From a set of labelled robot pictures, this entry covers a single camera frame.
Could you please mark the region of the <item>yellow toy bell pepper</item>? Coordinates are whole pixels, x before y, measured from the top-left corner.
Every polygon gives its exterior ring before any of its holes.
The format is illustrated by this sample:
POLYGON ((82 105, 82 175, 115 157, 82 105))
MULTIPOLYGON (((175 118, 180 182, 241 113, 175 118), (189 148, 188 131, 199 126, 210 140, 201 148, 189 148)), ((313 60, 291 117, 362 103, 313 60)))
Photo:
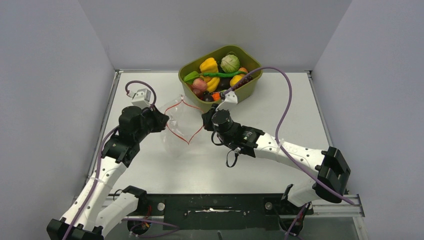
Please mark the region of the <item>yellow toy bell pepper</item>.
POLYGON ((199 70, 201 73, 218 73, 217 61, 213 57, 207 58, 200 64, 199 70))

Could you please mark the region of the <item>clear zip bag orange zipper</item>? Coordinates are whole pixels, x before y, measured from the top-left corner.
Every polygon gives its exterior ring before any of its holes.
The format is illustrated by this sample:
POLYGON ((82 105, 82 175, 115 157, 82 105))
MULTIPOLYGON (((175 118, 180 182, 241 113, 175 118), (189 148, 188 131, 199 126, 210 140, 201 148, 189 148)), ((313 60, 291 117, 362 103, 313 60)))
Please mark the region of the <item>clear zip bag orange zipper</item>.
POLYGON ((164 104, 160 111, 169 117, 160 133, 165 151, 175 158, 198 151, 204 132, 204 111, 183 94, 164 104))

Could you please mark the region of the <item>green toy chili pepper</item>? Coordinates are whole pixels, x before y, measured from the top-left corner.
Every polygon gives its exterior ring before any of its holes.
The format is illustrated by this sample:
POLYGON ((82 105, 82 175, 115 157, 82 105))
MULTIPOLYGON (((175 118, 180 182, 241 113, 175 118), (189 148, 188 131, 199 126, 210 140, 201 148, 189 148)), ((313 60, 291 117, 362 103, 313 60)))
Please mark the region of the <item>green toy chili pepper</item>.
POLYGON ((236 71, 236 72, 232 72, 232 73, 204 72, 204 73, 201 73, 200 75, 201 76, 204 76, 204 77, 211 77, 211 78, 215 78, 215 77, 218 77, 218 78, 232 78, 232 77, 234 77, 236 75, 246 75, 246 74, 247 74, 247 72, 245 72, 245 71, 236 71))

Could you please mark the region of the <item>green toy cabbage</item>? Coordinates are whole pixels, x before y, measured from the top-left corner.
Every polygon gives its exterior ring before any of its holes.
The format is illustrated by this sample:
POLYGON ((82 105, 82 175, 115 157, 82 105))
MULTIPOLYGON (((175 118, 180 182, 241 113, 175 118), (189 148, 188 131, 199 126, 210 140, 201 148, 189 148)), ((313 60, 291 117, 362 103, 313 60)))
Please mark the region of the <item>green toy cabbage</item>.
POLYGON ((239 58, 234 54, 227 54, 220 61, 220 67, 225 73, 234 73, 241 67, 239 58))

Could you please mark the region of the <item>pink toy peach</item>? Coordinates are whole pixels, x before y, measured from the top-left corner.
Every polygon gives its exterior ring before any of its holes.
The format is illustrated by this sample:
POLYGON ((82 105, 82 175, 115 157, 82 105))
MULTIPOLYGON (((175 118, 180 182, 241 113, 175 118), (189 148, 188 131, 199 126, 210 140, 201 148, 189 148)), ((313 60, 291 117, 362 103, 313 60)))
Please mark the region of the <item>pink toy peach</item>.
POLYGON ((197 89, 201 92, 205 92, 208 89, 208 84, 201 78, 196 78, 191 86, 193 89, 197 89))

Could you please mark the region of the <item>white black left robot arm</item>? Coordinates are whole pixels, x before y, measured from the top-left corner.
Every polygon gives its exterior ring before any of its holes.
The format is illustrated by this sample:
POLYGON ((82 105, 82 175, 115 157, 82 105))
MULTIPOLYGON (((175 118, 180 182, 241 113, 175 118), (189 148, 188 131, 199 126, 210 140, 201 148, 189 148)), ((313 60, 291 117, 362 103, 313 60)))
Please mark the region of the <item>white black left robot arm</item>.
POLYGON ((100 144, 96 168, 72 206, 60 219, 47 225, 51 240, 103 240, 130 213, 137 210, 146 192, 130 186, 103 208, 110 191, 140 151, 140 143, 151 133, 166 129, 169 117, 155 106, 128 106, 118 125, 100 144))

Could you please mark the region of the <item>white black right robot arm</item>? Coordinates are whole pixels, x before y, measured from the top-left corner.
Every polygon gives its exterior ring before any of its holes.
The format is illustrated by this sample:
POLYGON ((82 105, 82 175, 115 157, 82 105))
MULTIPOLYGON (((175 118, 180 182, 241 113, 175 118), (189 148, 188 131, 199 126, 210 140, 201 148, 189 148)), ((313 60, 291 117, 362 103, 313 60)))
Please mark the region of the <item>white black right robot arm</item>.
POLYGON ((339 149, 312 149, 277 139, 263 130, 234 122, 229 110, 217 107, 213 104, 201 115, 204 129, 210 131, 213 138, 218 138, 217 146, 229 148, 235 159, 246 155, 273 160, 309 177, 303 183, 287 186, 281 199, 281 207, 286 213, 295 213, 301 206, 315 200, 353 204, 344 196, 351 169, 339 149))

